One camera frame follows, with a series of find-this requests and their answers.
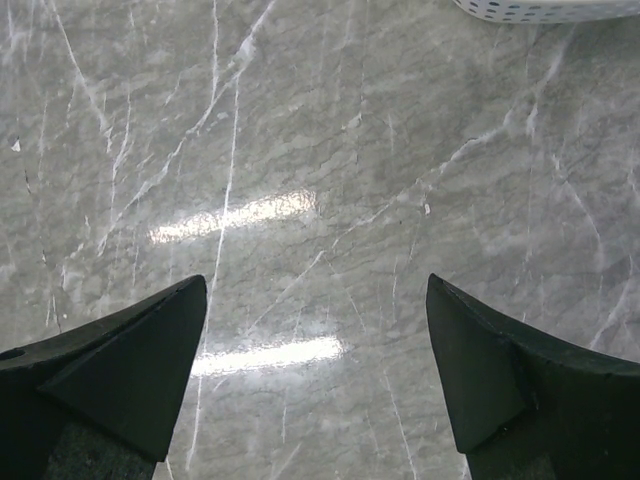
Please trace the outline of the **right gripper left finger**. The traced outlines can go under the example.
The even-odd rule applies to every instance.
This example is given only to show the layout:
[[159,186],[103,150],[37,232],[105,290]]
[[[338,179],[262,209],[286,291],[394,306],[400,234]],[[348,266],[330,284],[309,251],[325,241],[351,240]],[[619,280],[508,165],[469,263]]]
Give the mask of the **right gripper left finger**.
[[2,352],[2,478],[152,478],[168,454],[206,313],[206,280],[194,275]]

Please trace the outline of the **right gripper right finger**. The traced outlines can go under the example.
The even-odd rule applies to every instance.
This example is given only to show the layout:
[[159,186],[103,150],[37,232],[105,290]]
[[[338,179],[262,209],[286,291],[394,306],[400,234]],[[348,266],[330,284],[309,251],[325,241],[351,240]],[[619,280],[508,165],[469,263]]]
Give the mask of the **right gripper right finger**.
[[435,274],[426,313],[472,478],[638,478],[637,363],[542,332]]

